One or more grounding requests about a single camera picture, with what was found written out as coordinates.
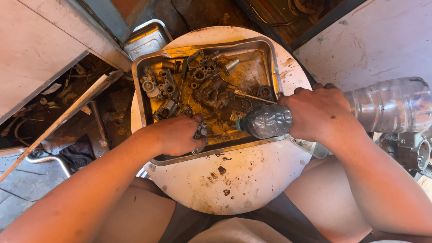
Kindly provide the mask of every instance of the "thigh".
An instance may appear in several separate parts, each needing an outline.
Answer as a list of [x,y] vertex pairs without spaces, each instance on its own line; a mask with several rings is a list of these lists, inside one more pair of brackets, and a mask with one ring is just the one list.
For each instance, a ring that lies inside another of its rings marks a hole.
[[158,187],[151,180],[134,179],[94,242],[159,242],[174,213],[176,202],[157,193]]
[[284,192],[330,242],[358,243],[372,230],[360,213],[345,171],[335,156],[309,162]]

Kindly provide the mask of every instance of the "shorts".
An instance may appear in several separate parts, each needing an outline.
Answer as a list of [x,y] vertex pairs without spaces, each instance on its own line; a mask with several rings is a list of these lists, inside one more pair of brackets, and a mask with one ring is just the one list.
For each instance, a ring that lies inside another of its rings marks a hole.
[[285,193],[281,193],[260,209],[237,215],[206,214],[177,203],[159,243],[186,243],[218,221],[233,217],[264,222],[293,243],[330,243]]

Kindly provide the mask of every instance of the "stainless steel tray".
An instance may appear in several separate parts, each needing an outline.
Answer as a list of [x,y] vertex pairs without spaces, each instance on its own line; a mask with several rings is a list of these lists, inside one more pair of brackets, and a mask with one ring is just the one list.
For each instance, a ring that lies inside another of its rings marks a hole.
[[165,24],[152,19],[136,27],[123,45],[124,51],[132,60],[155,51],[160,51],[172,42]]
[[[230,71],[229,76],[226,76],[221,70],[221,78],[233,85],[236,85],[247,94],[256,95],[258,87],[266,84],[273,88],[274,100],[283,95],[282,84],[280,82],[277,67],[276,53],[271,41],[265,37],[250,38],[237,42],[187,46],[158,51],[141,56],[132,64],[133,80],[137,92],[143,127],[155,122],[152,118],[152,114],[162,103],[162,101],[149,99],[146,92],[141,87],[139,78],[145,74],[145,68],[151,67],[154,70],[154,73],[158,74],[162,70],[162,61],[183,61],[185,57],[194,55],[199,50],[203,50],[205,55],[219,51],[219,57],[238,57],[240,63]],[[180,73],[173,75],[178,90],[180,90],[181,86],[180,75]],[[204,107],[195,102],[191,97],[192,89],[190,88],[190,78],[191,74],[188,73],[183,82],[180,104],[189,104],[194,113],[200,112],[204,115],[206,118],[205,122],[208,125],[207,130],[209,130],[209,144],[201,153],[198,154],[188,153],[179,157],[159,155],[152,159],[151,162],[153,164],[163,166],[178,163],[211,154],[280,141],[287,137],[287,135],[285,135],[260,140],[248,135],[246,132],[237,131],[235,123],[229,121],[229,117],[233,109],[245,113],[250,110],[245,110],[241,107],[240,104],[243,99],[232,100],[229,102],[227,107],[216,111],[213,108]],[[253,107],[264,104],[258,100],[249,100],[252,102]]]

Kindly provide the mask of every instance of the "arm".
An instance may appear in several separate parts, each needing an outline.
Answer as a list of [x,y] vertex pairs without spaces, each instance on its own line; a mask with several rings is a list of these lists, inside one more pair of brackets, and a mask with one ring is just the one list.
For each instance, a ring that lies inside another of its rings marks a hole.
[[279,100],[291,110],[291,135],[317,141],[336,155],[375,233],[387,239],[390,234],[432,236],[432,203],[420,186],[367,136],[341,90],[332,84],[316,84],[313,90],[296,89]]
[[206,145],[205,138],[193,139],[201,121],[201,115],[182,115],[138,130],[27,209],[0,234],[0,242],[92,242],[145,163]]

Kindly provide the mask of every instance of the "white round table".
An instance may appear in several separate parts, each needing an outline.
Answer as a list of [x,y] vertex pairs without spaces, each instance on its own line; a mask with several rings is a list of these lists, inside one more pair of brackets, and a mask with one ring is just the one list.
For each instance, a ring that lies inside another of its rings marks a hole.
[[[164,49],[233,42],[257,36],[263,35],[239,27],[215,26],[180,36]],[[272,43],[284,94],[293,94],[297,87],[310,89],[299,64],[282,46]],[[141,121],[135,94],[131,129],[135,132],[139,128]],[[148,162],[144,168],[158,187],[182,205],[204,213],[230,215],[266,205],[300,175],[310,159],[311,154],[285,139],[167,166]],[[223,175],[219,173],[220,166],[226,169]]]

